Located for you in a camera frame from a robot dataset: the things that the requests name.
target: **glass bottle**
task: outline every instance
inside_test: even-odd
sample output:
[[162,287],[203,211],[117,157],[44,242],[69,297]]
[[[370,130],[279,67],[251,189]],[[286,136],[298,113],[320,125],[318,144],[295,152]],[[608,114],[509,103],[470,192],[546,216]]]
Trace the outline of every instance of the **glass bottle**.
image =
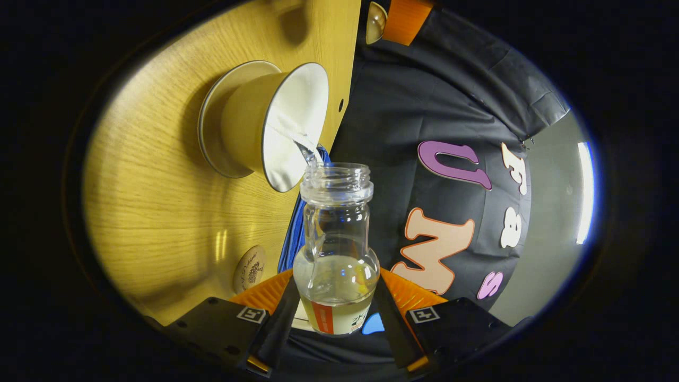
[[380,277],[368,246],[369,174],[364,164],[324,163],[307,167],[300,187],[306,242],[293,276],[309,322],[321,334],[360,329]]

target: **orange label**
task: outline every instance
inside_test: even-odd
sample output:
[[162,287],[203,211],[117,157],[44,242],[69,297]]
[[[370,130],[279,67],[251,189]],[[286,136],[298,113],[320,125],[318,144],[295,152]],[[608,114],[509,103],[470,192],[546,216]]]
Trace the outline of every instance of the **orange label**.
[[316,304],[313,301],[311,305],[314,307],[314,315],[316,316],[316,322],[318,322],[320,331],[327,334],[335,334],[333,330],[333,307]]

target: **gray wall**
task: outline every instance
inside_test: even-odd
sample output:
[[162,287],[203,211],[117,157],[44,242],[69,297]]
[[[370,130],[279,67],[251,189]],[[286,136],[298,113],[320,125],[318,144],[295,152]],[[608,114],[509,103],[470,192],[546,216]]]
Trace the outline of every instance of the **gray wall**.
[[582,203],[577,143],[587,141],[573,113],[542,131],[526,146],[532,183],[526,247],[514,274],[490,313],[509,325],[538,313],[577,264],[575,243]]

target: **blue object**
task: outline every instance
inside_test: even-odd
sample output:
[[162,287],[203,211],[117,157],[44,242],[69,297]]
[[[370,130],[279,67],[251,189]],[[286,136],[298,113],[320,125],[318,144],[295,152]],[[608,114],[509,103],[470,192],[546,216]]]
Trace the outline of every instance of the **blue object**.
[[363,324],[363,329],[361,329],[361,332],[365,336],[383,331],[384,324],[382,323],[382,318],[379,313],[374,313],[372,316],[368,317]]
[[[318,152],[320,153],[320,157],[323,158],[323,162],[331,162],[330,155],[323,146],[318,145]],[[293,267],[295,255],[304,246],[304,206],[306,206],[306,202],[297,196],[297,202],[293,209],[293,216],[290,219],[288,233],[285,235],[283,250],[280,253],[280,260],[278,261],[279,273]]]

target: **wooden surface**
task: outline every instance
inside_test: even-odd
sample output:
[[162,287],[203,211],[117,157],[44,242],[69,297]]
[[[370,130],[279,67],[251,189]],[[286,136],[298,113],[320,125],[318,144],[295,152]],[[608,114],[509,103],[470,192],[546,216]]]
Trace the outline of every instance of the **wooden surface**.
[[263,279],[276,274],[299,186],[281,194],[258,173],[214,172],[198,147],[200,105],[240,63],[318,62],[330,149],[349,101],[359,3],[246,3],[159,51],[113,96],[90,141],[83,203],[99,262],[141,313],[165,325],[208,296],[232,297],[234,267],[254,245],[266,250]]

